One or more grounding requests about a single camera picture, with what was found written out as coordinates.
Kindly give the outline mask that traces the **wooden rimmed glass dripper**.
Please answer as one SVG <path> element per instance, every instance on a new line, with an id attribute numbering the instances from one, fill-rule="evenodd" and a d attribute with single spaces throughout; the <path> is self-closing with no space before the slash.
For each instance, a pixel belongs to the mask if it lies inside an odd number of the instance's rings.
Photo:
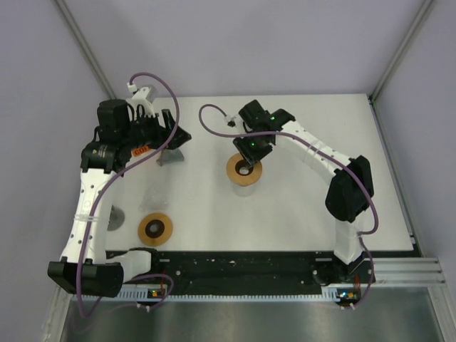
<path id="1" fill-rule="evenodd" d="M 228 159 L 226 173 L 233 184 L 248 187 L 260 180 L 263 167 L 261 162 L 250 165 L 241 154 L 237 153 Z"/>

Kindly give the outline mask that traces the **glass carafe with wooden collar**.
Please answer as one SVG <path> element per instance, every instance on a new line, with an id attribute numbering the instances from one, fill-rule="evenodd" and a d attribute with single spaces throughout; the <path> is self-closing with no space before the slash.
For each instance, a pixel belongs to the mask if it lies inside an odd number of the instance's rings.
<path id="1" fill-rule="evenodd" d="M 248 196 L 252 195 L 256 188 L 255 184 L 243 186 L 243 185 L 234 183 L 232 186 L 233 186 L 234 193 L 240 197 L 248 197 Z"/>

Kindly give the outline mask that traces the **orange white coffee filter bag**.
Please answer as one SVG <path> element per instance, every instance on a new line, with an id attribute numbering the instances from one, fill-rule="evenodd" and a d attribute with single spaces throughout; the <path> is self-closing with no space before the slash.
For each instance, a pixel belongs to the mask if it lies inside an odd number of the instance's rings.
<path id="1" fill-rule="evenodd" d="M 138 147 L 136 149 L 134 149 L 132 151 L 132 156 L 133 157 L 139 157 L 141 155 L 143 155 L 144 153 L 147 153 L 150 151 L 150 148 L 148 146 L 142 146 L 142 147 Z"/>

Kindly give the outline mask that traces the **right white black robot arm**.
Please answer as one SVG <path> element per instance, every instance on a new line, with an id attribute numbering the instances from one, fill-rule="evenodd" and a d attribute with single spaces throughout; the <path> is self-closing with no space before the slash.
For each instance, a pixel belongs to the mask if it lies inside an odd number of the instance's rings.
<path id="1" fill-rule="evenodd" d="M 328 185 L 325 206 L 336 220 L 333 275 L 342 282 L 358 274 L 356 262 L 363 249 L 358 240 L 359 215 L 364 213 L 374 195 L 371 164 L 362 155 L 349 157 L 337 152 L 306 130 L 296 117 L 284 109 L 273 113 L 259 101 L 247 103 L 237 115 L 227 119 L 242 136 L 233 140 L 244 161 L 257 164 L 274 147 L 289 151 L 310 167 Z"/>

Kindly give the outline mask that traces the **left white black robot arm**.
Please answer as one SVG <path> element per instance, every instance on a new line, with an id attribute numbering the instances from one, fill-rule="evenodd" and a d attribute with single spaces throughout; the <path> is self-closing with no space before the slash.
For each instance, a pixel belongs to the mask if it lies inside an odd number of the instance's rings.
<path id="1" fill-rule="evenodd" d="M 162 272 L 153 251 L 134 248 L 108 258 L 106 235 L 118 180 L 139 165 L 132 152 L 150 147 L 154 153 L 175 150 L 192 136 L 180 126 L 180 114 L 130 116 L 126 100 L 105 100 L 98 105 L 94 138 L 81 152 L 81 188 L 70 237 L 59 260 L 48 264 L 48 276 L 69 294 L 113 298 L 123 284 L 137 275 L 157 281 Z"/>

